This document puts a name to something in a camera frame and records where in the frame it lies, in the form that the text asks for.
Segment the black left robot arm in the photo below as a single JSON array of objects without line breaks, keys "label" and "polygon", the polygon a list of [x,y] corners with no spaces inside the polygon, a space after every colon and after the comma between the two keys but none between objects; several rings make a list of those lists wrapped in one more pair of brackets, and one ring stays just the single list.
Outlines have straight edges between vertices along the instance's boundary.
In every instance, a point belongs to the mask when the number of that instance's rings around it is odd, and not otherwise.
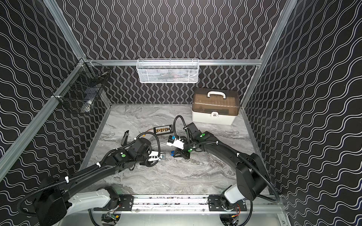
[{"label": "black left robot arm", "polygon": [[20,214],[36,217],[41,226],[61,221],[75,205],[70,202],[81,190],[108,176],[130,169],[136,164],[150,167],[151,142],[139,134],[131,143],[108,151],[101,161],[77,173],[51,179],[46,185],[27,194],[17,204]]}]

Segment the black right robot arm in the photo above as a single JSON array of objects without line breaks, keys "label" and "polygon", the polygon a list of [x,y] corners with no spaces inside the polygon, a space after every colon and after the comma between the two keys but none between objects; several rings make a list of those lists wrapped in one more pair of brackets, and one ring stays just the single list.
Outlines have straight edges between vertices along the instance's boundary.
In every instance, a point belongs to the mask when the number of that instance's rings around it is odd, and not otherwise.
[{"label": "black right robot arm", "polygon": [[201,132],[194,123],[187,125],[181,115],[176,116],[173,121],[174,130],[178,119],[183,123],[186,137],[174,132],[174,141],[182,143],[177,147],[174,156],[184,154],[188,157],[192,152],[206,152],[235,170],[236,184],[229,186],[221,195],[224,206],[240,200],[252,202],[257,197],[273,203],[280,202],[279,193],[268,179],[266,169],[257,154],[248,155],[237,151],[221,142],[214,134],[208,131]]}]

